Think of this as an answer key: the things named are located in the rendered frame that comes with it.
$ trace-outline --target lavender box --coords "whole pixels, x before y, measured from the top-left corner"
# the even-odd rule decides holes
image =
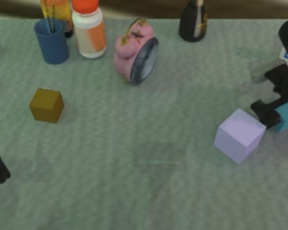
[[[258,146],[266,126],[237,109],[217,129],[214,146],[240,164]]]

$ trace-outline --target red lid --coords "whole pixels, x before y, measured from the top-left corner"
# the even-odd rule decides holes
[[[93,13],[98,8],[98,0],[72,0],[72,8],[80,14]]]

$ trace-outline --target black vase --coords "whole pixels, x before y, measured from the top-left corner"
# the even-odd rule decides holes
[[[179,35],[187,42],[198,42],[206,35],[207,13],[204,5],[191,0],[184,9],[179,24]]]

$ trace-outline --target gray surface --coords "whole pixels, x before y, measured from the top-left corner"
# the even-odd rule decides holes
[[[132,20],[106,21],[108,50],[42,61],[34,21],[0,20],[0,230],[288,230],[288,132],[268,131],[238,166],[213,147],[238,107],[270,98],[250,63],[275,58],[283,20],[208,23],[189,44],[178,21],[154,21],[160,55],[140,86],[114,71],[115,38]],[[58,124],[35,121],[38,87],[59,90]]]

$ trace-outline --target white bottle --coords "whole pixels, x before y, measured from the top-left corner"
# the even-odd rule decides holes
[[[72,0],[72,21],[80,54],[98,58],[107,48],[102,11],[98,0]]]

